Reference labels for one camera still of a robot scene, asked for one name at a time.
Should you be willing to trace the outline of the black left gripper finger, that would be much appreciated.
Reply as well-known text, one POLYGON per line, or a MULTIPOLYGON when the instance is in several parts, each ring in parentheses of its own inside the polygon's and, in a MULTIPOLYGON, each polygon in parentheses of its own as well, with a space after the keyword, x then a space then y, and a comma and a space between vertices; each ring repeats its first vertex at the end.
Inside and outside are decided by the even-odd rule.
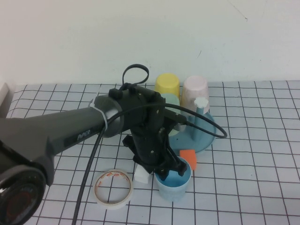
POLYGON ((187 170, 188 165, 185 159, 182 159, 180 157, 177 157, 176 159, 176 165, 175 165, 175 171, 177 171, 179 176, 183 176, 185 171, 187 170))
POLYGON ((169 170, 165 168, 157 168, 154 170, 154 174, 157 179, 164 181, 169 175, 169 170))

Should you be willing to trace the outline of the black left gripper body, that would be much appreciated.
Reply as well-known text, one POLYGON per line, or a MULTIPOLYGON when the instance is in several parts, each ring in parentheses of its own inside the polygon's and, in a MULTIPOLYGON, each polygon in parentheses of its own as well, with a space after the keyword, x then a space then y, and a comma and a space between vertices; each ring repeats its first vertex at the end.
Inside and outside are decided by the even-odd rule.
POLYGON ((123 139, 123 144, 133 152, 133 160, 148 173, 157 168, 175 171, 178 156, 170 146, 169 133, 183 122, 182 116, 165 116, 158 130, 151 130, 150 125, 140 125, 130 130, 131 135, 123 139))

